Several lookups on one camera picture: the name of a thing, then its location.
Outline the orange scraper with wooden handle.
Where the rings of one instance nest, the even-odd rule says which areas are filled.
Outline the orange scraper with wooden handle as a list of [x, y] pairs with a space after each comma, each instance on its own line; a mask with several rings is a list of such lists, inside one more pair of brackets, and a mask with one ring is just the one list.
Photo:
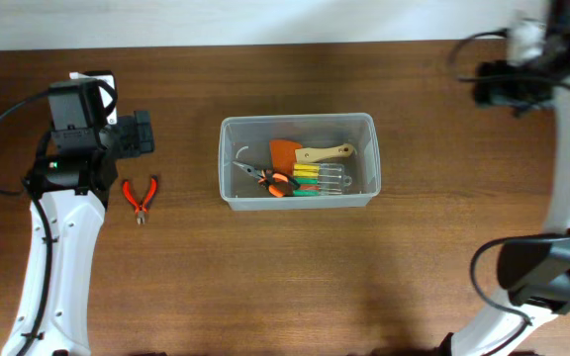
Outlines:
[[311, 148], [285, 139], [269, 142], [272, 165], [274, 168], [293, 168], [295, 163], [316, 163], [326, 159], [349, 157], [355, 148], [350, 143], [328, 147]]

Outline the orange-black needle-nose pliers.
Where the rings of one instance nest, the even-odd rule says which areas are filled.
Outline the orange-black needle-nose pliers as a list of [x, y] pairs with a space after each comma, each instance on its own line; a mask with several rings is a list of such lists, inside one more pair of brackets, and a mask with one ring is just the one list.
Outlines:
[[255, 179], [260, 186], [276, 198], [293, 197], [294, 192], [301, 187], [296, 179], [280, 171], [259, 169], [238, 161], [234, 161], [233, 165]]

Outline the clear case of screwdrivers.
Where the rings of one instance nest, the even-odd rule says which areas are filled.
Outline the clear case of screwdrivers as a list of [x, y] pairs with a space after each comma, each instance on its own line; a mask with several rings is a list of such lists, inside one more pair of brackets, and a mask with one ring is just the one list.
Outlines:
[[353, 182], [345, 166], [337, 163], [296, 163], [293, 173], [300, 184], [295, 197], [342, 195]]

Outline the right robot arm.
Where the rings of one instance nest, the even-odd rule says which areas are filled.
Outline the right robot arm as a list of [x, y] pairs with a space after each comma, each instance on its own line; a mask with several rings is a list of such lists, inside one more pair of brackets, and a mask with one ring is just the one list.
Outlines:
[[486, 306], [444, 338], [439, 355], [515, 355], [535, 330], [570, 312], [570, 1], [551, 1], [543, 19], [520, 15], [493, 34], [506, 40], [506, 59], [461, 75], [456, 59], [473, 42], [468, 37], [449, 53], [447, 66], [457, 81], [473, 84], [479, 106], [510, 107], [518, 116], [553, 110], [551, 202], [542, 233], [495, 239], [474, 253], [470, 280]]

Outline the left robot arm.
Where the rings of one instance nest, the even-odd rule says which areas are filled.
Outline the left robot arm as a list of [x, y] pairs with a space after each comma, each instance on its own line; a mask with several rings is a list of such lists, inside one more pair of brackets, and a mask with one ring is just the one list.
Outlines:
[[51, 126], [23, 178], [32, 236], [5, 355], [87, 355], [87, 306], [96, 241], [117, 163], [154, 152], [147, 111], [118, 116], [110, 71], [73, 72], [47, 89]]

